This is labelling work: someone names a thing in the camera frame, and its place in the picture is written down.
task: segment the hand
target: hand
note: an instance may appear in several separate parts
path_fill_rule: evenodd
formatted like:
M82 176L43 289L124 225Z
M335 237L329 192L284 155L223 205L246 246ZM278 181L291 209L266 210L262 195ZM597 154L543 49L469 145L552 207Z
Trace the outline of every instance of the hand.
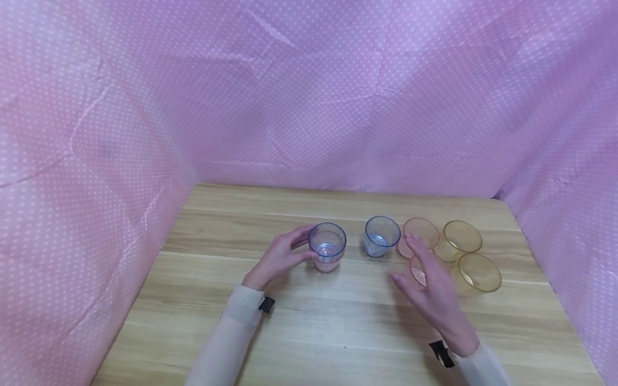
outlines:
M480 344L478 336L459 308L450 275L422 240L409 233L404 237L421 263L427 287L422 287L409 269L404 274L390 273L389 277L427 322L442 335L453 353L461 357L474 354Z
M309 242L313 225L296 228L291 232L276 235L258 264L242 280L242 285L256 291L263 291L276 277L285 275L301 262L318 258L312 251L293 252Z

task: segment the black strap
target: black strap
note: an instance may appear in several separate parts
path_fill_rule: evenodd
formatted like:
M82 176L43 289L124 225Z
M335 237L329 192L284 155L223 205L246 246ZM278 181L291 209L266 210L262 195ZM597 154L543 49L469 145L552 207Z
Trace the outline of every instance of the black strap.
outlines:
M267 296L264 298L264 300L262 301L262 304L260 304L260 307L258 307L258 309L260 311L264 311L267 314L270 314L270 310L271 308L273 308L273 306L274 306L274 299L269 298Z
M455 366L455 362L449 356L449 350L444 346L444 342L441 340L437 340L433 343L429 344L429 347L433 350L433 353L436 355L438 361L442 362L444 367L450 369Z

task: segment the blue plastic cup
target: blue plastic cup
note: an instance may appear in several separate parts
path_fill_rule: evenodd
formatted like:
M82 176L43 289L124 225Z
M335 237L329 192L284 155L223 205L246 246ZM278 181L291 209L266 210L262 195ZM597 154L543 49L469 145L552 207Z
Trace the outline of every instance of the blue plastic cup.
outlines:
M401 238L399 225L386 216L375 216L365 224L365 253L372 258L384 256Z
M309 232L309 248L318 254L315 267L322 272L331 272L339 265L344 255L347 238L340 226L322 222Z

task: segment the wood grain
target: wood grain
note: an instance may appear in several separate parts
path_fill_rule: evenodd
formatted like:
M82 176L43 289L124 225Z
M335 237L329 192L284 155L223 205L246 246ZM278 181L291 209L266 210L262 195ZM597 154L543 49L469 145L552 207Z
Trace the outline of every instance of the wood grain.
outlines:
M462 307L514 385L602 385L507 206L496 200L200 185L193 189L93 385L182 385L243 275L277 233L330 221L348 235L341 265L295 268L268 288L238 385L452 385L431 329L386 277L396 251L361 247L365 221L413 216L477 226L502 288Z

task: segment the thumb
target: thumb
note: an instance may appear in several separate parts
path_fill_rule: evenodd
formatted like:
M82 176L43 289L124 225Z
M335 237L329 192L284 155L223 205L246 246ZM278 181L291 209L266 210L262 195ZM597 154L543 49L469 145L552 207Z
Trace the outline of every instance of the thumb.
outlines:
M423 287L414 278L409 280L406 276L395 272L390 272L388 276L413 305L416 306L423 301Z

